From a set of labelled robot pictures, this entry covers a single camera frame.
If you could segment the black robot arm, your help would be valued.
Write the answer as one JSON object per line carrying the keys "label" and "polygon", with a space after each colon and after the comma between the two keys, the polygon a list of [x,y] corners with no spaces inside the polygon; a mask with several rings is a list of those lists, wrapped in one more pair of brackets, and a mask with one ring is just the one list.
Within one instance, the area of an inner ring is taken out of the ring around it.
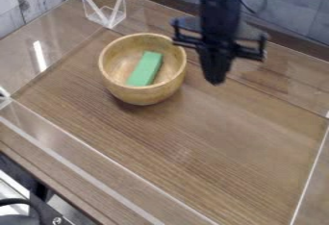
{"label": "black robot arm", "polygon": [[197,51],[205,79],[226,80],[237,58],[263,62],[269,35],[242,20],[244,0],[200,0],[197,16],[172,20],[173,42]]}

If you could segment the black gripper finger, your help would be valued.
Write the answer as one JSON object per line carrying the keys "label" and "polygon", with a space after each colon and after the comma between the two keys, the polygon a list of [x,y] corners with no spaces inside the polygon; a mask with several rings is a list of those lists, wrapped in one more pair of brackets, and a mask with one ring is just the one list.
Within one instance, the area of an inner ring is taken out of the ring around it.
{"label": "black gripper finger", "polygon": [[200,55],[200,62],[204,70],[205,79],[209,83],[214,84],[214,64],[212,52],[204,46],[200,46],[197,48],[197,52]]}
{"label": "black gripper finger", "polygon": [[218,48],[216,50],[216,79],[217,85],[226,80],[226,73],[232,69],[232,63],[236,59],[236,54],[230,49]]}

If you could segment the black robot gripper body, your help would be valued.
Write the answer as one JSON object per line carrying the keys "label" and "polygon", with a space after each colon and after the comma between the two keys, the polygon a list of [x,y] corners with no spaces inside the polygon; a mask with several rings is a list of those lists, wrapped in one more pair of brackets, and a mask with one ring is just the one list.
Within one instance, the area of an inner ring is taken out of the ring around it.
{"label": "black robot gripper body", "polygon": [[241,19],[242,0],[200,0],[197,16],[177,17],[172,21],[176,45],[209,49],[216,62],[216,50],[230,49],[236,58],[263,62],[268,35]]}

